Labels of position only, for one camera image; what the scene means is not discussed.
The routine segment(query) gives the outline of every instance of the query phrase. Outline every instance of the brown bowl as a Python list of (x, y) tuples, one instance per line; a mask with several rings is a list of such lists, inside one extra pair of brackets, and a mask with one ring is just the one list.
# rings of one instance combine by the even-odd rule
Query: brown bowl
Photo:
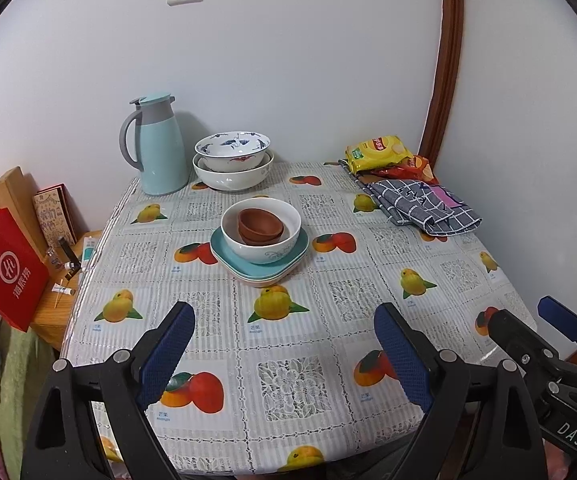
[(237, 230), (245, 240), (270, 245), (270, 240), (280, 238), (284, 224), (270, 211), (248, 208), (237, 214)]
[(242, 238), (242, 241), (246, 244), (246, 245), (250, 245), (253, 247), (264, 247), (267, 245), (273, 245), (276, 244), (277, 242), (280, 241), (281, 235), (278, 236), (277, 238), (273, 238), (273, 240), (268, 240), (267, 242), (254, 242), (253, 240), (249, 240), (246, 236), (244, 236), (242, 233), (240, 233), (240, 237)]

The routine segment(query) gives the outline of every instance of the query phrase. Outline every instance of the shopping bag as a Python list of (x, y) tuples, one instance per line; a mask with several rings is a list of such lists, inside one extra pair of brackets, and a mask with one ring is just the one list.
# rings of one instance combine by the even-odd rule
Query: shopping bag
[(0, 209), (0, 314), (26, 332), (40, 301), (48, 269), (30, 246), (11, 212)]

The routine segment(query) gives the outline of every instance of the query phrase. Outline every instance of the screw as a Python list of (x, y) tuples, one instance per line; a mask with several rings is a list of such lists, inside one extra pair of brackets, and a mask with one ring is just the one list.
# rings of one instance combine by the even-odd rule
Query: screw
[(66, 368), (67, 364), (68, 363), (66, 359), (58, 359), (53, 363), (53, 370), (55, 370), (56, 372), (61, 372), (64, 368)]
[(518, 369), (518, 365), (515, 364), (515, 362), (511, 361), (510, 359), (505, 359), (502, 362), (502, 367), (507, 371), (507, 372), (514, 372), (515, 370)]
[(128, 350), (118, 350), (113, 354), (113, 360), (116, 363), (123, 363), (130, 357), (130, 352)]
[(453, 350), (440, 350), (440, 359), (445, 363), (454, 363), (457, 360), (457, 355)]

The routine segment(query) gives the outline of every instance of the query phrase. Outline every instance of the yellow chip bag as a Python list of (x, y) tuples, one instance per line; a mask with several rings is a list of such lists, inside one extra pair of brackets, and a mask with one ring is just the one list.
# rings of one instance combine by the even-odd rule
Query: yellow chip bag
[(412, 156), (402, 141), (394, 135), (377, 137), (346, 147), (346, 159), (354, 174), (358, 171), (394, 166)]

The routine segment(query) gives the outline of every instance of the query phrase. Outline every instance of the gray handle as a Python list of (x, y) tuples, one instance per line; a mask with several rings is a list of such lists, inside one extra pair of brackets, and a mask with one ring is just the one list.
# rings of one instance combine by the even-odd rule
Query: gray handle
[(135, 119), (137, 119), (142, 114), (142, 110), (135, 110), (131, 115), (129, 115), (122, 127), (120, 128), (120, 152), (122, 152), (122, 156), (124, 160), (127, 161), (133, 168), (136, 170), (144, 171), (144, 167), (141, 163), (137, 162), (137, 160), (133, 160), (130, 158), (130, 153), (128, 152), (128, 148), (126, 147), (126, 132), (128, 130), (128, 125), (131, 124)]

